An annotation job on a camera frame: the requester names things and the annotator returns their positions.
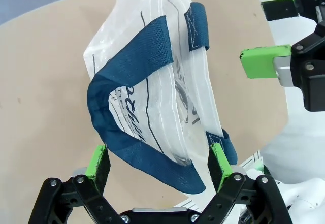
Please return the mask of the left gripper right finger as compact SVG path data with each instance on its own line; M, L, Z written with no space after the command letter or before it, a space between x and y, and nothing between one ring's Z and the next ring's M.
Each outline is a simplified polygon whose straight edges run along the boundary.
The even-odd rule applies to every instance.
M235 204L246 206L252 223L292 223L272 176L253 180L233 172L219 143L209 146L207 165L216 194L202 211L200 223L224 223Z

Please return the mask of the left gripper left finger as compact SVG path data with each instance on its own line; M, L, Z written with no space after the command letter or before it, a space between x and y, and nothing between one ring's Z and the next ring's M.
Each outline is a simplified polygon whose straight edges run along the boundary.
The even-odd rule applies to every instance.
M67 223L76 207L83 207L94 223L120 223L120 216L103 196L110 171L105 145L99 145L83 174L66 182L48 178L43 182L29 223Z

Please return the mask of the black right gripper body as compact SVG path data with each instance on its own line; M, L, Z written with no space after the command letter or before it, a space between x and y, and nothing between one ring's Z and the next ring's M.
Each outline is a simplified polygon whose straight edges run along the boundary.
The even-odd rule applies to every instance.
M324 75L304 78L302 92L308 111L324 111Z

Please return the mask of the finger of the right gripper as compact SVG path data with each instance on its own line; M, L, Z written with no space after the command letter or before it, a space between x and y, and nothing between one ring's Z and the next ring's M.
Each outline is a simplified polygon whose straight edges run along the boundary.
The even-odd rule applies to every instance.
M246 49L240 62L250 79L278 78L283 87L324 87L324 23L293 46Z
M316 23L324 21L324 0L268 0L261 6L268 21L297 16Z

